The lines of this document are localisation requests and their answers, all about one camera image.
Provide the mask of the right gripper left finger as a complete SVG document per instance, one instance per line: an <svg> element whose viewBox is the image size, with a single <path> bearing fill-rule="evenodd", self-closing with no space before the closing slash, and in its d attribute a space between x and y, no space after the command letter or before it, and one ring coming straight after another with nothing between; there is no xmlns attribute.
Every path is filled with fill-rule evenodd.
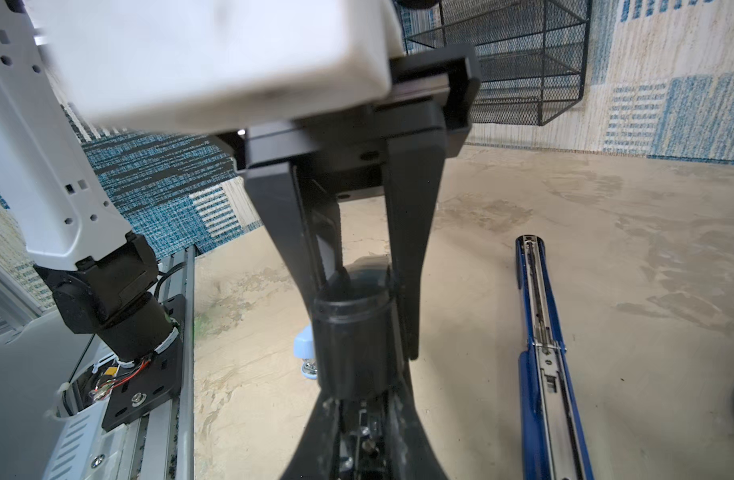
<svg viewBox="0 0 734 480"><path fill-rule="evenodd" d="M341 404L321 392L281 479L338 479Z"/></svg>

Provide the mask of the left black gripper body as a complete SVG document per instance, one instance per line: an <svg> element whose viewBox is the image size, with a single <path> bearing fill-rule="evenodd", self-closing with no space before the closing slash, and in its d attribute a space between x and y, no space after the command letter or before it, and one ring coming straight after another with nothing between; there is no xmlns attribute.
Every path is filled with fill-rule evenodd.
<svg viewBox="0 0 734 480"><path fill-rule="evenodd" d="M394 59L390 73L392 90L382 100L208 139L245 180L263 167L290 164L337 195L378 188L379 167L395 140L441 132L446 156L456 156L471 130L481 84L474 47L449 45Z"/></svg>

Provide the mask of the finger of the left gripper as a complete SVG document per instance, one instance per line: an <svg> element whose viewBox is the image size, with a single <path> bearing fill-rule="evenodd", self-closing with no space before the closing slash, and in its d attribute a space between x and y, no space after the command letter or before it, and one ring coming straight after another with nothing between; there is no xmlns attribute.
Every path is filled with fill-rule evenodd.
<svg viewBox="0 0 734 480"><path fill-rule="evenodd" d="M419 356L422 270L433 223L447 140L441 130L391 139L382 167L399 318L407 358Z"/></svg>
<svg viewBox="0 0 734 480"><path fill-rule="evenodd" d="M341 216L335 195L292 162L250 168L245 188L308 312L343 267Z"/></svg>

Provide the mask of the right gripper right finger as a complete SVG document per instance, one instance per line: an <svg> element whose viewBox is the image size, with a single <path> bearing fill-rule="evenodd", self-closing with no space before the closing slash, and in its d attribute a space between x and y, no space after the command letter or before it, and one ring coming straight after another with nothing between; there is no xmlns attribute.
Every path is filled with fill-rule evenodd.
<svg viewBox="0 0 734 480"><path fill-rule="evenodd" d="M386 429L391 479L448 479L416 410L408 363L388 392Z"/></svg>

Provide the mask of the black stapler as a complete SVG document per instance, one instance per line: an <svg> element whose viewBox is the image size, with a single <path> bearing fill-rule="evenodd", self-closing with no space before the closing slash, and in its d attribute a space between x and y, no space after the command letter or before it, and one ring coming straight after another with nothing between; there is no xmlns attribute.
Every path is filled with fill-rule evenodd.
<svg viewBox="0 0 734 480"><path fill-rule="evenodd" d="M332 479L388 479L388 396L404 367L390 260L362 257L337 270L314 299L312 328L328 415Z"/></svg>

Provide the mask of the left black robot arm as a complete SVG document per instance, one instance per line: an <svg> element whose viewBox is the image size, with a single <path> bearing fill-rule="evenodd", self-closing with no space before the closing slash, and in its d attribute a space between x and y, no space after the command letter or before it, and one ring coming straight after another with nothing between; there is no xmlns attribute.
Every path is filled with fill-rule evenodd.
<svg viewBox="0 0 734 480"><path fill-rule="evenodd" d="M123 365L181 351L153 251L64 109L133 133L213 135L307 307L341 271L342 201L381 194L394 319L353 347L416 353L441 171L481 76L466 44L408 54L393 1L0 1L0 195L65 323Z"/></svg>

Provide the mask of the aluminium mounting rail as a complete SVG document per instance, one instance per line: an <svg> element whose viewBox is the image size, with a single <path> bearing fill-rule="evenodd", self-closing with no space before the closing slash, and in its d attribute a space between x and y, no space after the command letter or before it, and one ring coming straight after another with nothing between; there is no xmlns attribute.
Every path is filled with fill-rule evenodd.
<svg viewBox="0 0 734 480"><path fill-rule="evenodd" d="M0 268L0 479L190 479L194 454L194 286L198 250L163 259L160 304L187 301L179 396L106 432L112 390L132 369L94 335L39 309Z"/></svg>

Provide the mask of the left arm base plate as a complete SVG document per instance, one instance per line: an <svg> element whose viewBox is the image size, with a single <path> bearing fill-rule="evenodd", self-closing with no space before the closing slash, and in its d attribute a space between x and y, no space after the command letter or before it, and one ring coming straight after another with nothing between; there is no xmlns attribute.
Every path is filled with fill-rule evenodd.
<svg viewBox="0 0 734 480"><path fill-rule="evenodd" d="M149 300L130 318L112 329L112 350L121 352L126 361L148 364L141 370L132 369L133 377L112 390L102 429L109 432L129 424L158 406L179 396L183 371L183 334L187 301L179 294L159 304ZM158 318L168 317L178 331L173 342L161 353L154 351L153 340L159 331Z"/></svg>

